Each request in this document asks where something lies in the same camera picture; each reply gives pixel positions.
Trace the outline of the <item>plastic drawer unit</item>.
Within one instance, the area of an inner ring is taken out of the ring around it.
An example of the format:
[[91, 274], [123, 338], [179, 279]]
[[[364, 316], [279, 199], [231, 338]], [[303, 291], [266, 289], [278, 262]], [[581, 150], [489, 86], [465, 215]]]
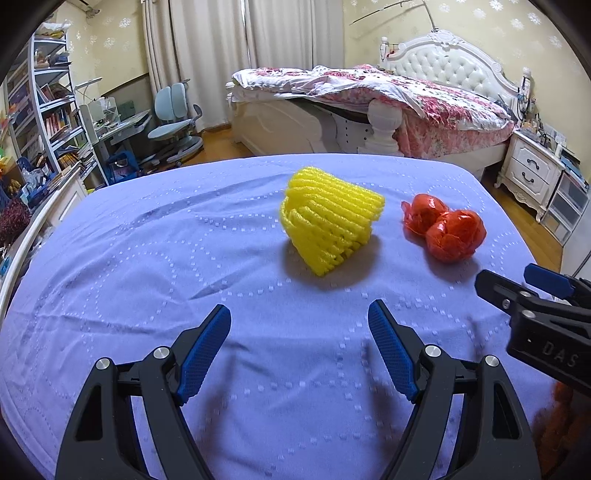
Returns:
[[542, 216], [542, 226], [564, 247], [581, 220], [590, 200], [589, 184], [571, 170], [561, 173], [547, 210]]

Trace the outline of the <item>red crumpled plastic bag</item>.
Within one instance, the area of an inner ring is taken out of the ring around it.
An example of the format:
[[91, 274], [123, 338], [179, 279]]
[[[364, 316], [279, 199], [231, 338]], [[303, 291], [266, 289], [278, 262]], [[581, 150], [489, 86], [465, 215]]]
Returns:
[[472, 210], [452, 210], [439, 198], [418, 194], [401, 203], [404, 228], [424, 241], [429, 254], [446, 264], [471, 258], [483, 244], [487, 230]]

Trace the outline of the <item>white nightstand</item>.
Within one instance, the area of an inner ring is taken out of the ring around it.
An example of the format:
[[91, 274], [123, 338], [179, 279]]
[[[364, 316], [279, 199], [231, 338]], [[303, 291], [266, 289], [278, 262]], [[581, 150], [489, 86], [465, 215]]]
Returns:
[[515, 130], [494, 187], [504, 185], [519, 203], [536, 212], [540, 223], [563, 171], [554, 153]]

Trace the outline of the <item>pink floral quilt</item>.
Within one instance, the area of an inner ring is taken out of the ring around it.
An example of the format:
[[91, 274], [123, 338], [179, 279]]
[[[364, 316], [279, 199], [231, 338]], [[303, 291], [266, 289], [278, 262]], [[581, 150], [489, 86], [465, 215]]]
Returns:
[[496, 146], [514, 131], [507, 111], [471, 91], [387, 73], [363, 64], [335, 69], [317, 66], [243, 69], [228, 84], [232, 102], [305, 99], [358, 113], [370, 102], [402, 112], [390, 130], [407, 157], [435, 159]]

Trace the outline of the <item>yellow foam fruit net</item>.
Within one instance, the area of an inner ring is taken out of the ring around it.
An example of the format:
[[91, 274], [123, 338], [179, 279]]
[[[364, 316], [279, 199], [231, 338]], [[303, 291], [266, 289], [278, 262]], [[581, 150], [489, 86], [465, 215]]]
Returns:
[[385, 204], [372, 190], [308, 166], [287, 183], [280, 224], [311, 272], [322, 277], [368, 244]]

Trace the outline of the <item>purple bed sheet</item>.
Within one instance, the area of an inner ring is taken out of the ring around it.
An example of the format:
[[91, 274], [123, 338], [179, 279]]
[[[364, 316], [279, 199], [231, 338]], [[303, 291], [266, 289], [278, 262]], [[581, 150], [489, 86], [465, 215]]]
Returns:
[[[384, 196], [367, 245], [328, 275], [280, 224], [290, 178], [314, 166]], [[418, 194], [472, 210], [487, 236], [456, 264], [404, 228]], [[552, 380], [506, 352], [507, 317], [475, 293], [489, 269], [521, 281], [533, 256], [466, 170], [359, 155], [283, 155], [174, 169], [99, 190], [34, 255], [1, 328], [1, 407], [19, 446], [52, 478], [93, 363], [144, 358], [230, 310], [228, 339], [183, 414], [218, 479], [377, 479], [412, 410], [370, 336], [370, 303], [450, 355], [497, 356], [529, 420]]]

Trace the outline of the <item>grey study desk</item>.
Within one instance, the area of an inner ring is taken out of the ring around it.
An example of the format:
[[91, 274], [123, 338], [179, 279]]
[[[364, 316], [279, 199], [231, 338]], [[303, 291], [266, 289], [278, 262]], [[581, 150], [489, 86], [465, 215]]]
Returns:
[[80, 105], [79, 112], [101, 174], [106, 184], [111, 185], [112, 181], [107, 176], [107, 160], [111, 156], [109, 148], [122, 144], [131, 152], [129, 139], [145, 130], [152, 119], [151, 111], [140, 111], [125, 120], [120, 120], [116, 116], [114, 122], [109, 122], [101, 103], [92, 101], [89, 104]]

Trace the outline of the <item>white bookshelf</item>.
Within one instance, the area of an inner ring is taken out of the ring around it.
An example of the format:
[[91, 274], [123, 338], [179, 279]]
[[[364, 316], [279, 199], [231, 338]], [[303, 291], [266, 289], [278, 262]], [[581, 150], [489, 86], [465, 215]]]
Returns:
[[58, 174], [81, 165], [84, 186], [106, 178], [84, 125], [71, 73], [69, 22], [42, 23], [13, 60], [3, 83], [9, 134], [19, 157], [34, 169]]

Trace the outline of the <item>blue-grey desk chair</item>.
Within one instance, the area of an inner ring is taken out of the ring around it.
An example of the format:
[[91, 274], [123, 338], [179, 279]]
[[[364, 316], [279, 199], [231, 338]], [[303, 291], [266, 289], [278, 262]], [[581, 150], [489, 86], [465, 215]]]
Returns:
[[151, 130], [147, 138], [163, 147], [146, 157], [142, 166], [180, 166], [204, 148], [204, 140], [197, 133], [197, 121], [204, 112], [193, 104], [189, 113], [187, 88], [189, 80], [182, 80], [159, 90], [154, 100], [154, 113], [160, 125]]

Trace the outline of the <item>beige curtains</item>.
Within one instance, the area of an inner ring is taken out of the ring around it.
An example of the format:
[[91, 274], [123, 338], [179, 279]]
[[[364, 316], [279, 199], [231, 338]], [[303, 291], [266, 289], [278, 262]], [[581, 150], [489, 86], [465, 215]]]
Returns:
[[345, 63], [339, 1], [145, 1], [142, 20], [152, 90], [187, 81], [204, 129], [228, 124], [225, 85], [239, 70]]

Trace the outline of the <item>white footboard rail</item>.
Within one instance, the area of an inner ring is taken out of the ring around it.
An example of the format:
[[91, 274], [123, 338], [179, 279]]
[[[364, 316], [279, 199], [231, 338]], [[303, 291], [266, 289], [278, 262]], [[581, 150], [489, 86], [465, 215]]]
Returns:
[[87, 196], [77, 162], [61, 174], [57, 188], [39, 205], [24, 232], [8, 250], [8, 266], [1, 276], [1, 320], [4, 320], [20, 278], [34, 255], [71, 210]]

